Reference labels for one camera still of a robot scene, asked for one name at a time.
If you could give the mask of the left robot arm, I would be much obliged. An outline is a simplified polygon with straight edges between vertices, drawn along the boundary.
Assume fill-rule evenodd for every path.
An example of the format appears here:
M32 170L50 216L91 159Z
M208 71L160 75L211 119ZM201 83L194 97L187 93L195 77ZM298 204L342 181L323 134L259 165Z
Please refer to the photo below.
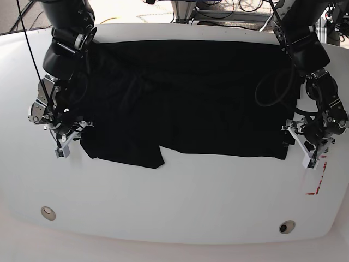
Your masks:
M300 121L287 120L282 129L303 150L303 165L313 169L320 156L335 142L332 136L341 135L348 129L348 112L339 98L336 81L325 69L330 58L315 26L330 1L270 1L269 4L273 10L272 29L280 47L291 59L291 74L282 94L275 88L274 101L257 104L270 107L281 103L303 116ZM297 74L306 79L306 93L315 101L316 112L303 111L285 102Z

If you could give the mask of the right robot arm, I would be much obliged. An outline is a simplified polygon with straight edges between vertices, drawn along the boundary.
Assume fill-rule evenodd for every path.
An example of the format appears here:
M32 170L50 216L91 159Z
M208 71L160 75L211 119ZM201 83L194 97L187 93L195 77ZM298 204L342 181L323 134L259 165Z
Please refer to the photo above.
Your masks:
M28 119L49 130L58 158L67 157L70 142L92 125L65 114L73 105L68 98L69 82L80 74L80 63L87 60L88 46L97 32L95 15L89 1L40 1L40 5L52 26L52 42L43 61L46 75L39 78L38 95Z

